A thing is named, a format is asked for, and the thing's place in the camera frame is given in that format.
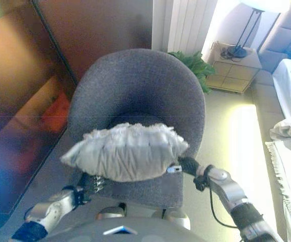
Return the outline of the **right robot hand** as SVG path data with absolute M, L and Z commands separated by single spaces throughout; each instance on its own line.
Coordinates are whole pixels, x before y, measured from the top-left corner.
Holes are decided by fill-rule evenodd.
M 193 177 L 198 177 L 197 170 L 199 163 L 192 157 L 178 157 L 177 164 L 173 164 L 167 168 L 167 173 L 183 172 Z

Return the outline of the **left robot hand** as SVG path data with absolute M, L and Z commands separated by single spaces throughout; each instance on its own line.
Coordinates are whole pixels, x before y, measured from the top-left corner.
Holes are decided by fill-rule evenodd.
M 85 196 L 90 196 L 104 188 L 105 179 L 102 176 L 89 175 L 84 172 L 78 182 L 78 186 L 83 189 Z

